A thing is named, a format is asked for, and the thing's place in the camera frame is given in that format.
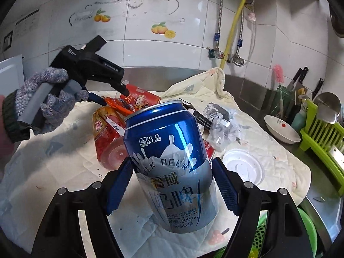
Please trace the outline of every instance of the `crumpled plastic bag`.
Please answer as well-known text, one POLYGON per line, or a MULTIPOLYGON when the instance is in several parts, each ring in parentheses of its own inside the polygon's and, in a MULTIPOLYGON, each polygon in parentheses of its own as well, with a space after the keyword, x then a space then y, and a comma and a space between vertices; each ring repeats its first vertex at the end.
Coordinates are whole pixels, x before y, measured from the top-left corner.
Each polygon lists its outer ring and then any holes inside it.
POLYGON ((233 119, 233 114, 217 104, 210 103, 203 111, 203 115, 212 121, 207 141, 212 147, 221 152, 239 137, 239 126, 233 119))

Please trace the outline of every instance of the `green strainer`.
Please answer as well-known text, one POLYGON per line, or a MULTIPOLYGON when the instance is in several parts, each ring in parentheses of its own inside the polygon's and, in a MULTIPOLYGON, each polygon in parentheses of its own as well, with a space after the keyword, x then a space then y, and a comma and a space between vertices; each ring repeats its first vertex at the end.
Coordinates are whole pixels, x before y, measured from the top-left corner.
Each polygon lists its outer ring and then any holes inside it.
MULTIPOLYGON (((313 257, 315 257, 316 249, 318 247, 318 237, 316 235, 316 230, 315 230, 314 224, 313 224, 312 220, 309 218, 309 216, 307 215, 307 213, 305 213, 300 208, 298 208, 298 210, 299 210, 299 213, 301 215, 302 221, 306 227, 307 234, 309 236, 309 241, 311 243, 313 257)), ((251 251, 250 251, 248 258, 257 258, 258 257, 258 254, 259 254, 259 251, 261 248, 261 244, 263 243, 263 238, 265 235, 266 217, 267 217, 267 214, 265 214, 261 218, 259 218, 257 231, 255 234, 255 238, 253 240, 252 248, 251 248, 251 251)), ((225 249, 226 249, 226 247, 221 248, 215 254, 214 258, 221 258, 221 256, 225 252, 225 249)))

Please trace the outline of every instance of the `pink bottle brush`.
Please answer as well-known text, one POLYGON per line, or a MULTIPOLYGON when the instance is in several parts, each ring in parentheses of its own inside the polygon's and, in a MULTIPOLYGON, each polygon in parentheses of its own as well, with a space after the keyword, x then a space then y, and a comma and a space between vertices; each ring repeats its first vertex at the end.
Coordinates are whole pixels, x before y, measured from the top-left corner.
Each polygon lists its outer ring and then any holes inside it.
MULTIPOLYGON (((276 82, 279 83, 280 85, 283 85, 284 75, 283 75, 283 69, 281 65, 275 65, 272 68, 272 70, 275 73, 276 82)), ((282 96, 282 89, 280 88, 280 86, 278 87, 278 89, 280 92, 280 111, 278 112, 277 116, 282 119, 283 118, 283 96, 282 96)))

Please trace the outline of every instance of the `green glass jar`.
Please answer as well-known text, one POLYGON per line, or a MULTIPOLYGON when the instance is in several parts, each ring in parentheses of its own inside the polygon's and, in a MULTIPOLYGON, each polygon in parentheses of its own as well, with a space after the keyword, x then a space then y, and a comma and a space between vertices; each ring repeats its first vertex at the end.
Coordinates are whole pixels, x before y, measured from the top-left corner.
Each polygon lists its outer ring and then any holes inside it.
POLYGON ((271 104, 270 115, 283 119, 284 114, 286 113, 290 104, 291 95, 292 91, 288 90, 283 85, 279 85, 271 104))

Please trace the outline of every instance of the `gray knit glove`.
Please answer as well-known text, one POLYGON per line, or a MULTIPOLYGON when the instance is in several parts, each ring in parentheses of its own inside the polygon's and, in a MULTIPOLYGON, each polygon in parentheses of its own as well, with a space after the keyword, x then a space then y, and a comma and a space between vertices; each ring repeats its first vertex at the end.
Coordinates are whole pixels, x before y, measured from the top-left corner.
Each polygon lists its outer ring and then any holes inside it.
MULTIPOLYGON (((15 95, 15 108, 17 115, 20 116, 33 94, 43 82, 61 83, 68 79, 68 74, 65 69, 57 69, 48 67, 41 72, 35 73, 32 77, 27 79, 24 85, 18 89, 15 95)), ((87 101, 87 90, 80 90, 74 95, 68 94, 61 90, 59 97, 52 94, 48 95, 46 103, 41 103, 41 110, 43 116, 46 118, 45 125, 42 131, 34 131, 34 134, 44 134, 55 130, 61 125, 63 119, 67 117, 69 111, 74 108, 75 102, 81 100, 87 101)))

